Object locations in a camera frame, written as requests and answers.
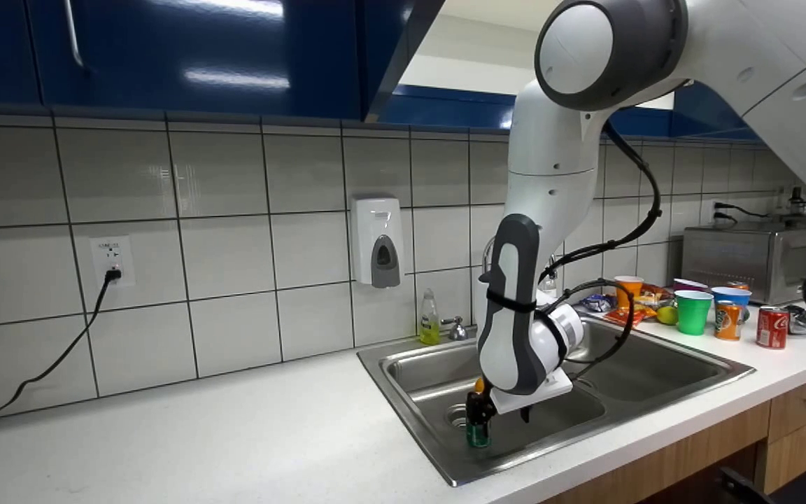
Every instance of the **countertop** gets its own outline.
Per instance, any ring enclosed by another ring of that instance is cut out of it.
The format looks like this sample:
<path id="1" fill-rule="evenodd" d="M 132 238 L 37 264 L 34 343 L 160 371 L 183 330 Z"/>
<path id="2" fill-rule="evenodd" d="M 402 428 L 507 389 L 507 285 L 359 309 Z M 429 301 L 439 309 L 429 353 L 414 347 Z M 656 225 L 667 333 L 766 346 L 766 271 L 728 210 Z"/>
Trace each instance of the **countertop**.
<path id="1" fill-rule="evenodd" d="M 448 488 L 355 353 L 338 353 L 0 420 L 0 504 L 539 501 L 806 382 L 806 336 L 765 350 L 754 320 L 741 343 L 642 330 L 756 372 Z"/>

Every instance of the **white tile wall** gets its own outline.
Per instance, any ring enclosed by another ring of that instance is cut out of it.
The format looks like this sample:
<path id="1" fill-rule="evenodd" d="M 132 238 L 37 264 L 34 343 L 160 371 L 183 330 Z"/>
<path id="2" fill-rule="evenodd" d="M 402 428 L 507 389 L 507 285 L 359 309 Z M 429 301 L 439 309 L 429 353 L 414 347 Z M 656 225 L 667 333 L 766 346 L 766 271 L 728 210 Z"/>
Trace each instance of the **white tile wall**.
<path id="1" fill-rule="evenodd" d="M 0 323 L 79 311 L 68 227 L 0 231 Z"/>
<path id="2" fill-rule="evenodd" d="M 271 225 L 279 290 L 351 278 L 345 214 L 274 217 Z"/>
<path id="3" fill-rule="evenodd" d="M 93 353 L 101 396 L 197 379 L 187 306 L 101 313 Z"/>
<path id="4" fill-rule="evenodd" d="M 0 129 L 0 227 L 64 225 L 64 194 L 51 129 Z"/>
<path id="5" fill-rule="evenodd" d="M 269 220 L 183 221 L 187 291 L 225 298 L 274 290 Z"/>
<path id="6" fill-rule="evenodd" d="M 190 304 L 202 376 L 278 365 L 279 327 L 274 294 Z"/>
<path id="7" fill-rule="evenodd" d="M 0 406 L 13 389 L 51 367 L 83 327 L 82 318 L 43 320 L 27 325 L 0 325 Z M 5 411 L 55 406 L 96 399 L 89 346 L 79 343 L 73 353 L 45 382 L 31 383 Z"/>
<path id="8" fill-rule="evenodd" d="M 260 134 L 170 131 L 180 217 L 265 214 Z"/>
<path id="9" fill-rule="evenodd" d="M 132 276 L 114 284 L 103 311 L 184 301 L 184 271 L 176 221 L 82 225 L 76 234 L 79 271 L 86 309 L 93 309 L 103 278 L 96 271 L 93 245 L 99 238 L 129 238 Z"/>
<path id="10" fill-rule="evenodd" d="M 58 129 L 73 221 L 176 217 L 166 131 Z"/>
<path id="11" fill-rule="evenodd" d="M 351 350 L 351 284 L 279 291 L 279 323 L 285 362 Z"/>
<path id="12" fill-rule="evenodd" d="M 797 186 L 751 143 L 635 147 L 657 175 L 663 221 L 642 248 L 565 266 L 565 285 L 601 276 L 667 284 L 677 236 L 712 220 L 703 206 L 766 210 Z M 632 231 L 650 206 L 623 154 L 601 143 L 598 164 L 595 201 L 569 250 Z M 134 278 L 107 294 L 93 343 L 62 371 L 69 383 L 38 388 L 20 410 L 409 340 L 426 291 L 439 318 L 483 323 L 475 264 L 503 187 L 503 134 L 0 119 L 0 396 L 89 311 L 101 285 L 89 238 L 101 236 L 129 238 Z M 351 284 L 355 197 L 407 207 L 400 290 Z"/>

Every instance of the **white soap dispenser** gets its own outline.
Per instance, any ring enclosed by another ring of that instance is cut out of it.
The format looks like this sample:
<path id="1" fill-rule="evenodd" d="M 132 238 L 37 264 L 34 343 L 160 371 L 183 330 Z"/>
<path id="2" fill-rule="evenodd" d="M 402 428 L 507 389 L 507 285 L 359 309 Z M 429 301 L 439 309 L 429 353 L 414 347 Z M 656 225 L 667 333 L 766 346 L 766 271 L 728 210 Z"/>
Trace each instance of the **white soap dispenser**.
<path id="1" fill-rule="evenodd" d="M 351 207 L 352 280 L 374 290 L 402 280 L 402 220 L 397 199 L 355 199 Z"/>

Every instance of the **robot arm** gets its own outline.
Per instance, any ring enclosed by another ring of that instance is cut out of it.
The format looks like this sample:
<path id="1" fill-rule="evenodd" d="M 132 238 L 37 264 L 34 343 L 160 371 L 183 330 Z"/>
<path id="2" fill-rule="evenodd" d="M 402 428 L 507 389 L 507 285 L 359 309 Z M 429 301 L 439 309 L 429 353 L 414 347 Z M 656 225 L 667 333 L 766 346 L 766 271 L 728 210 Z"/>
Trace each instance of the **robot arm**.
<path id="1" fill-rule="evenodd" d="M 488 271 L 481 372 L 499 414 L 572 393 L 574 309 L 538 285 L 586 217 L 601 124 L 686 81 L 717 91 L 806 182 L 806 4 L 565 0 L 546 19 L 513 113 L 507 220 Z"/>

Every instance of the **sink basin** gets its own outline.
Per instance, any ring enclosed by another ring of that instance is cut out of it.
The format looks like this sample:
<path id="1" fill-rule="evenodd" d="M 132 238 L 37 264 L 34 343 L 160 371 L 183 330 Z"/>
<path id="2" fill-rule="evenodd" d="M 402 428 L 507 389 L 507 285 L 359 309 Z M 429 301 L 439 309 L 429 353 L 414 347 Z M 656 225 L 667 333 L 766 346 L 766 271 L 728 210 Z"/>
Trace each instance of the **sink basin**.
<path id="1" fill-rule="evenodd" d="M 618 333 L 616 325 L 588 320 L 588 336 L 572 358 L 604 353 Z M 465 444 L 465 396 L 479 376 L 479 343 L 388 346 L 362 350 L 359 358 L 451 486 L 507 472 L 754 372 L 744 365 L 635 330 L 612 358 L 583 376 L 572 396 L 538 404 L 528 424 L 518 411 L 492 418 L 490 444 L 471 448 Z"/>

